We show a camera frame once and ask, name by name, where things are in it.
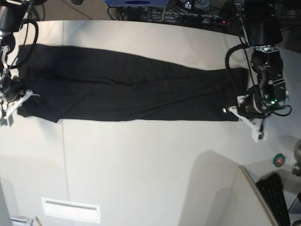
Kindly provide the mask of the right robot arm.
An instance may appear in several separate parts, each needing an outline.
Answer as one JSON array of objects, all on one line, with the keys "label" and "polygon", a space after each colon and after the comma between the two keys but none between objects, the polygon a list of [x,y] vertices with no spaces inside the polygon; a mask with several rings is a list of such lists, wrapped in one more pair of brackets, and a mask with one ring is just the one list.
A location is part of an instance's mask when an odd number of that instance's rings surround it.
[{"label": "right robot arm", "polygon": [[0,2],[0,107],[16,100],[18,94],[13,90],[17,86],[11,78],[10,70],[14,63],[7,63],[8,55],[14,50],[16,40],[14,33],[21,30],[24,24],[33,24],[38,33],[35,21],[28,17],[33,0],[2,0]]}]

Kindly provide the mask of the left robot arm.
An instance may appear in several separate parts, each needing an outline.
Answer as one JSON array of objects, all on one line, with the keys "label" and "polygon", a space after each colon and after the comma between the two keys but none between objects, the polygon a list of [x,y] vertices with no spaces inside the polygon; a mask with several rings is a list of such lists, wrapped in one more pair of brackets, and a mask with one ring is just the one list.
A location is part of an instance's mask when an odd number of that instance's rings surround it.
[{"label": "left robot arm", "polygon": [[225,66],[230,74],[234,91],[238,86],[229,60],[237,50],[252,48],[248,61],[250,72],[257,73],[257,83],[237,101],[236,110],[240,117],[265,119],[271,114],[288,107],[288,92],[283,77],[283,60],[276,45],[282,41],[282,34],[276,18],[274,0],[236,0],[235,15],[244,34],[245,41],[228,50]]}]

